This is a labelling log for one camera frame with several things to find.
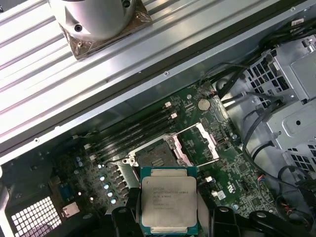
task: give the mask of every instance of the black cable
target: black cable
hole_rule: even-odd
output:
[[[252,160],[254,161],[255,159],[256,159],[256,157],[257,157],[257,155],[263,150],[263,149],[265,149],[265,148],[267,148],[267,147],[273,147],[274,145],[273,145],[273,142],[272,141],[269,141],[269,142],[267,142],[266,144],[263,144],[262,146],[260,146],[256,151],[255,151],[255,153],[253,154],[253,156],[252,156]]]
[[[234,68],[234,70],[236,70],[236,68],[249,68],[248,66],[246,65],[242,65],[242,64],[236,64],[236,63],[230,63],[230,62],[222,62],[222,63],[219,63],[217,65],[215,65],[214,67],[210,68],[204,75],[203,77],[199,80],[198,82],[198,86],[201,86],[202,85],[202,82],[205,80],[205,79],[209,79],[210,81],[212,81],[212,83],[215,83],[216,81],[220,80],[222,77],[225,77],[227,75],[229,75],[230,73],[232,73],[233,71],[229,72],[226,70],[227,69],[224,69],[223,71],[217,73],[216,75],[212,75],[211,73],[217,69],[218,67],[220,66],[224,66],[224,65],[230,65],[231,69]]]
[[[311,176],[310,176],[305,170],[303,170],[303,169],[301,169],[301,168],[299,168],[299,167],[296,167],[296,166],[292,166],[292,165],[286,165],[286,166],[282,167],[282,168],[280,169],[280,171],[278,172],[278,174],[277,174],[277,178],[280,179],[280,180],[282,180],[282,179],[283,179],[283,173],[284,173],[287,169],[289,169],[291,173],[292,173],[292,170],[293,170],[293,169],[294,169],[294,170],[298,170],[298,171],[300,171],[307,179],[312,179]],[[279,183],[279,193],[278,193],[279,195],[282,194],[282,192],[283,192],[282,190],[283,190],[283,186],[282,186],[282,184]]]
[[[253,111],[251,111],[250,113],[248,113],[248,114],[242,119],[241,125],[240,125],[240,131],[241,131],[241,139],[242,139],[242,141],[244,140],[243,128],[244,128],[244,126],[245,126],[245,123],[246,123],[247,118],[249,118],[250,116],[252,116],[255,112],[257,112],[257,114],[261,114],[261,113],[263,113],[263,111],[264,111],[264,110],[263,110],[262,108],[259,108],[259,109],[257,109],[257,110],[253,110]]]
[[[316,29],[313,27],[316,25],[316,18],[313,18],[311,20],[308,20],[304,23],[298,24],[296,26],[286,26],[281,27],[277,31],[273,32],[270,35],[265,36],[261,39],[259,42],[259,47],[257,50],[254,51],[254,53],[250,54],[250,56],[246,57],[245,60],[241,62],[241,65],[251,66],[253,63],[255,63],[259,58],[261,57],[261,54],[267,50],[274,48],[275,45],[283,44],[289,41],[298,40],[307,36],[310,36],[312,34],[316,33]],[[217,92],[217,95],[220,98],[223,98],[234,86],[234,84],[237,82],[237,80],[241,77],[243,74],[244,69],[236,69],[235,73],[231,76],[229,81],[224,85],[224,87]],[[220,80],[220,76],[213,77],[212,79],[214,81]]]
[[[277,97],[275,97],[275,96],[266,95],[266,94],[263,94],[263,93],[250,92],[250,91],[247,91],[246,95],[257,96],[259,98],[266,99],[266,100],[275,100],[275,99],[277,99]],[[235,100],[240,99],[242,97],[244,97],[244,95],[242,93],[240,93],[240,94],[238,94],[238,95],[236,95],[236,96],[234,96],[232,98],[223,100],[222,103],[223,104],[227,104],[229,102],[235,101]]]
[[[240,99],[240,98],[242,98],[242,97],[244,97],[244,96],[243,96],[242,93],[240,93],[240,94],[238,94],[238,95],[236,95],[236,96],[234,96],[234,97],[232,97],[232,98],[229,98],[229,99],[226,99],[226,100],[222,100],[222,103],[223,103],[223,104],[227,104],[227,103],[229,103],[229,102],[238,100],[238,99]]]
[[[253,134],[253,132],[255,131],[255,129],[257,128],[257,126],[267,117],[269,116],[272,111],[274,111],[277,107],[279,106],[279,101],[274,101],[272,102],[267,108],[266,110],[261,114],[259,115],[259,117],[254,121],[254,123],[252,124],[252,126],[249,128],[247,134],[246,134],[246,137],[245,137],[245,140],[244,140],[244,143],[243,143],[243,146],[242,146],[242,153],[243,153],[243,156],[245,157],[245,159],[254,167],[256,168],[257,170],[259,170],[261,173],[263,173],[266,177],[269,177],[275,181],[277,181],[278,183],[281,183],[281,184],[284,184],[284,185],[288,185],[290,187],[293,187],[295,189],[297,189],[297,187],[295,187],[294,185],[292,184],[289,184],[287,182],[284,182],[276,177],[274,177],[273,175],[269,174],[268,172],[266,172],[265,170],[263,170],[260,166],[258,166],[252,159],[252,157],[250,156],[250,154],[248,153],[247,151],[247,144]]]
[[[256,49],[254,52],[248,55],[246,59],[241,62],[241,64],[248,66],[252,65],[254,62],[258,61],[258,59],[261,57],[261,53],[261,49]],[[243,75],[244,71],[244,68],[237,70],[229,79],[229,81],[223,86],[223,88],[218,91],[218,96],[220,99],[222,99],[231,90],[237,80],[241,77],[241,75]]]
[[[277,204],[277,201],[278,201],[281,197],[283,197],[284,195],[292,194],[292,193],[296,193],[296,192],[298,192],[298,190],[291,190],[291,191],[287,191],[287,192],[284,192],[284,193],[282,193],[282,194],[277,195],[277,197],[275,198],[275,204]]]
[[[308,214],[308,213],[306,213],[306,212],[304,212],[304,211],[297,210],[297,209],[292,210],[292,212],[291,212],[290,215],[292,215],[292,214],[296,214],[296,215],[298,215],[300,218],[303,219],[303,221],[304,221],[305,224],[306,224],[306,225],[305,225],[305,229],[306,229],[307,231],[311,231],[311,230],[312,230],[312,226],[313,226],[313,224],[314,224],[314,220],[313,220],[312,215],[310,215],[310,214]]]

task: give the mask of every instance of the motherboard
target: motherboard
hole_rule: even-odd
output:
[[[76,137],[75,146],[54,157],[50,186],[60,214],[102,216],[124,205],[143,166],[196,166],[197,189],[217,205],[245,217],[255,210],[276,213],[220,99],[205,95],[211,89],[193,84],[103,131]]]

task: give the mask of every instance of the intel xeon processor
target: intel xeon processor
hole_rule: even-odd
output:
[[[142,167],[141,225],[146,235],[198,233],[195,167]]]

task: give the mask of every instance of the perforated metal panel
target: perforated metal panel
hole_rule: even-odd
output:
[[[316,172],[316,144],[303,144],[288,149],[284,153],[287,164],[304,169],[307,172]]]
[[[11,218],[16,227],[16,237],[43,237],[61,224],[50,197],[34,203]]]
[[[247,69],[246,80],[257,93],[277,95],[290,88],[272,54],[262,57]],[[270,105],[269,100],[260,98],[260,101],[264,108]]]

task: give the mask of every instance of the screw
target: screw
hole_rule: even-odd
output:
[[[228,212],[229,211],[228,208],[226,208],[226,207],[220,207],[219,210],[221,212]]]
[[[79,25],[79,24],[75,25],[75,31],[76,31],[76,32],[82,31],[82,26]]]
[[[266,215],[265,213],[263,213],[263,212],[258,212],[258,213],[257,213],[257,217],[266,218],[267,215]]]

